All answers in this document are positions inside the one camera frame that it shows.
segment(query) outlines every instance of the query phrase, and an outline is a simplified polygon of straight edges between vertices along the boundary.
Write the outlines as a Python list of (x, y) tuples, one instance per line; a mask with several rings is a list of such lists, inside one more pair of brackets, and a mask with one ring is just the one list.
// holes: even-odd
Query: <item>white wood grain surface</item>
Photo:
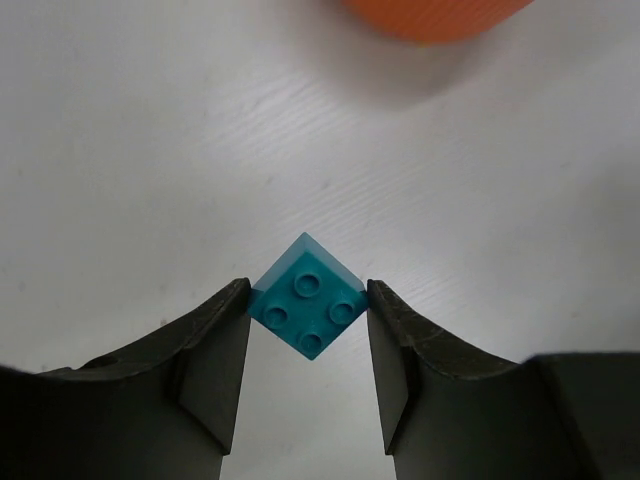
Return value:
[[(0, 361), (78, 366), (309, 231), (465, 339), (640, 349), (640, 2), (469, 43), (332, 0), (0, 4)], [(254, 325), (225, 479), (393, 478), (361, 319)]]

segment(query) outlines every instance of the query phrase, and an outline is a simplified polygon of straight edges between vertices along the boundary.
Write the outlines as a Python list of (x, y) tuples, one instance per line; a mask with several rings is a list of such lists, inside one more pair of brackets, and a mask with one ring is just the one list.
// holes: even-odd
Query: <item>duplo block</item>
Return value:
[(303, 233), (254, 284), (248, 310), (313, 360), (366, 309), (360, 279)]

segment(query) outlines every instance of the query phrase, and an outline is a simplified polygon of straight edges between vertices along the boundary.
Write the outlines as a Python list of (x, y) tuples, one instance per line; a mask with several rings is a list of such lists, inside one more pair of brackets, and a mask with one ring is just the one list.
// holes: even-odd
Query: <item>lego brick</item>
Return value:
[(313, 360), (366, 309), (360, 279), (303, 233), (254, 284), (248, 311)]

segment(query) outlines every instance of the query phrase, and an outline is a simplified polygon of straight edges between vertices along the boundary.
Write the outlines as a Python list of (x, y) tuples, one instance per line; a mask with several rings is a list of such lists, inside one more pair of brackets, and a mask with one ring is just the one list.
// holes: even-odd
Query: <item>lego stud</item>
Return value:
[(276, 305), (270, 305), (264, 309), (263, 320), (264, 324), (271, 330), (278, 330), (284, 327), (289, 319), (287, 311)]
[(311, 298), (320, 292), (322, 283), (315, 273), (301, 273), (293, 281), (293, 289), (303, 298)]
[(300, 338), (300, 348), (307, 355), (315, 355), (322, 350), (322, 339), (315, 333), (307, 333)]
[(355, 307), (346, 300), (341, 300), (329, 309), (329, 318), (336, 325), (347, 325), (353, 320)]

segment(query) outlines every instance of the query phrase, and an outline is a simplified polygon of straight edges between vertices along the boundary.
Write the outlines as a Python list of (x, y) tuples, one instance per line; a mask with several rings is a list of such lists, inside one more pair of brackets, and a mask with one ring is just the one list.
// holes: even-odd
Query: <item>orange cylinder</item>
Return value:
[(443, 43), (489, 30), (533, 0), (344, 1), (384, 32), (421, 43)]

